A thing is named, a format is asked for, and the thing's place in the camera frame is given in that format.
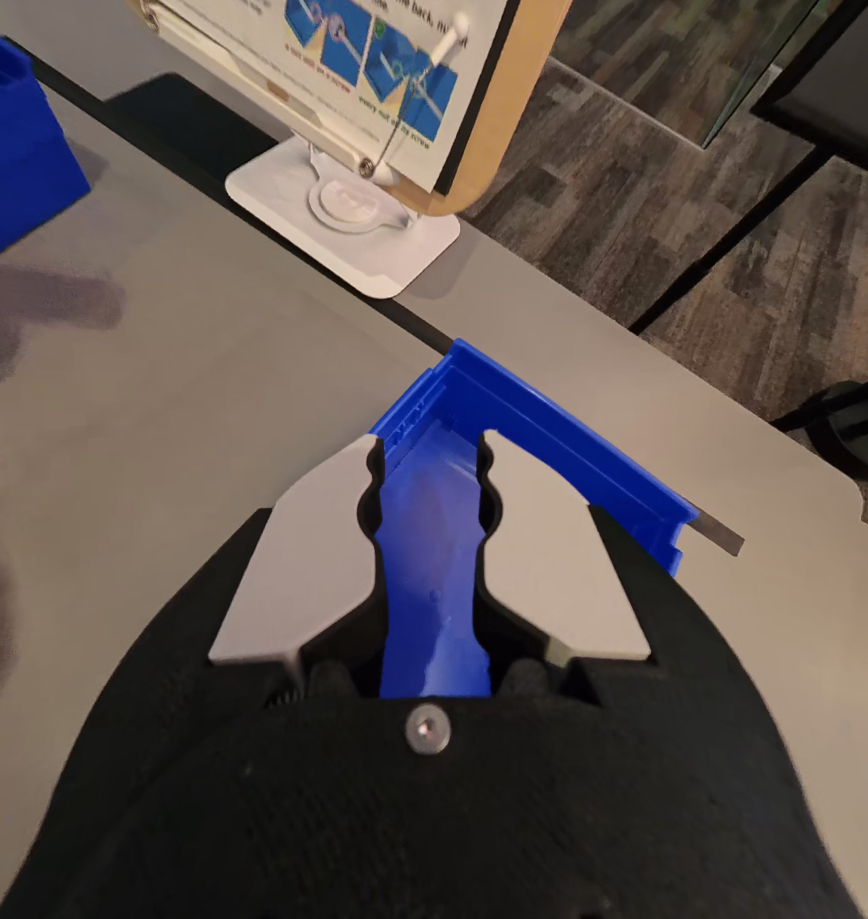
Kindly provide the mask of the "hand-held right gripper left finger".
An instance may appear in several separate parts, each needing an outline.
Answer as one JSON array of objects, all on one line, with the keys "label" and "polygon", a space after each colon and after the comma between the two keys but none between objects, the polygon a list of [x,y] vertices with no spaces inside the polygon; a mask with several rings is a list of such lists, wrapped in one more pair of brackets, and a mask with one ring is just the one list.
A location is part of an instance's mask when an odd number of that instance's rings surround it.
[{"label": "hand-held right gripper left finger", "polygon": [[358,437],[277,500],[209,652],[213,664],[278,662],[305,681],[321,661],[381,681],[386,578],[383,441]]}]

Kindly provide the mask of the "blue divided plastic bin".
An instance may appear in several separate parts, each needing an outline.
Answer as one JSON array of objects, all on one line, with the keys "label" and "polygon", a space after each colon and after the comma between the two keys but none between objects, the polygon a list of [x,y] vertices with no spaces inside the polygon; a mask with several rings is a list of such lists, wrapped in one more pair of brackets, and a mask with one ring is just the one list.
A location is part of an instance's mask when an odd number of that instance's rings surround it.
[{"label": "blue divided plastic bin", "polygon": [[0,38],[0,253],[90,190],[30,59]]}]

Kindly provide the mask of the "glass partition panel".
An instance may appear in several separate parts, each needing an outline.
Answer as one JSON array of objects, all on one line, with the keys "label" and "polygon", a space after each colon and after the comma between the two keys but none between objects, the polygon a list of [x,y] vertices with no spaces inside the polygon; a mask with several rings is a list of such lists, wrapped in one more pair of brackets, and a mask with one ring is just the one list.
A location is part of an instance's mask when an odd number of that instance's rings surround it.
[{"label": "glass partition panel", "polygon": [[704,149],[837,6],[830,1],[574,1],[552,58]]}]

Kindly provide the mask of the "black round stand base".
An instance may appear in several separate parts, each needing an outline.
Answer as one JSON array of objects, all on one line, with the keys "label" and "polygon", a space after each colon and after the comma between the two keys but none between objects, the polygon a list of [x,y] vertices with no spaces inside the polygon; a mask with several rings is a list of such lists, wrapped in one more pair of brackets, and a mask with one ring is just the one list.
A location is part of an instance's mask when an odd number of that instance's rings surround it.
[{"label": "black round stand base", "polygon": [[770,425],[783,433],[803,430],[822,459],[868,481],[868,381],[831,385]]}]

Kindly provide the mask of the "printed instruction sheet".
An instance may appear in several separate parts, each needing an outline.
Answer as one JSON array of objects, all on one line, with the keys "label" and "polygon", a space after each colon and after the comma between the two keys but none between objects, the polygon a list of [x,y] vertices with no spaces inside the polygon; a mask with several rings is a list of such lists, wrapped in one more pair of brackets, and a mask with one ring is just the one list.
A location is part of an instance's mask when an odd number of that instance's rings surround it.
[{"label": "printed instruction sheet", "polygon": [[428,65],[457,13],[468,38],[412,100],[382,174],[450,192],[517,2],[171,1],[239,61],[318,115],[359,157],[376,159],[392,132],[407,78]]}]

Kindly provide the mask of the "black easel stand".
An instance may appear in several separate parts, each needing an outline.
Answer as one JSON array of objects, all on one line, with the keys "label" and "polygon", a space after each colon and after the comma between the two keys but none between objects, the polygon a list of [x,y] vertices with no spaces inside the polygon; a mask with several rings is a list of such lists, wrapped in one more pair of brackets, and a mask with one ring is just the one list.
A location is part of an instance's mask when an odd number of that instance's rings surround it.
[{"label": "black easel stand", "polygon": [[831,159],[868,173],[868,1],[841,2],[750,111],[811,144],[811,150],[629,325],[635,336],[690,293]]}]

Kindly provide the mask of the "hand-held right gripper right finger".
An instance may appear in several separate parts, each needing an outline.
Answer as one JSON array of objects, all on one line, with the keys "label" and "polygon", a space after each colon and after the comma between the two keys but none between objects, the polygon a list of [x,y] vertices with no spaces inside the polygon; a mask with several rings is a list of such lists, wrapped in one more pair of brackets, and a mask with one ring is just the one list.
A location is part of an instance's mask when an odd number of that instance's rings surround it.
[{"label": "hand-held right gripper right finger", "polygon": [[474,631],[491,663],[522,657],[645,662],[651,647],[592,507],[541,459],[495,429],[478,447]]}]

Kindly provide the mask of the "white document stand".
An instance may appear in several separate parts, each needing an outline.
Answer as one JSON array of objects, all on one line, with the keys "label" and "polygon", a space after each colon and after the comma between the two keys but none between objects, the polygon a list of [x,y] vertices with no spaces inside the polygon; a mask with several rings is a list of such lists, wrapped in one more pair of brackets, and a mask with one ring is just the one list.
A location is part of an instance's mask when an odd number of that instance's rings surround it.
[{"label": "white document stand", "polygon": [[318,115],[161,2],[135,2],[167,44],[262,109],[291,137],[235,169],[230,199],[358,292],[403,292],[460,236],[456,216],[421,216],[364,178],[359,157]]}]

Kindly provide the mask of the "instruction board on stand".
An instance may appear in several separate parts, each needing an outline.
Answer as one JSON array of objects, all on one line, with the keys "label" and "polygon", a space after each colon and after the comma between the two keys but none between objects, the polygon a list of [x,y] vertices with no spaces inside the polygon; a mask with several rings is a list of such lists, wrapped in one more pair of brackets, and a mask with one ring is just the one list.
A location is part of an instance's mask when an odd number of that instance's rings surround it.
[{"label": "instruction board on stand", "polygon": [[488,189],[523,115],[530,95],[571,6],[570,1],[522,1],[496,59],[450,192],[426,192],[406,178],[392,195],[409,209],[430,216],[457,214]]}]

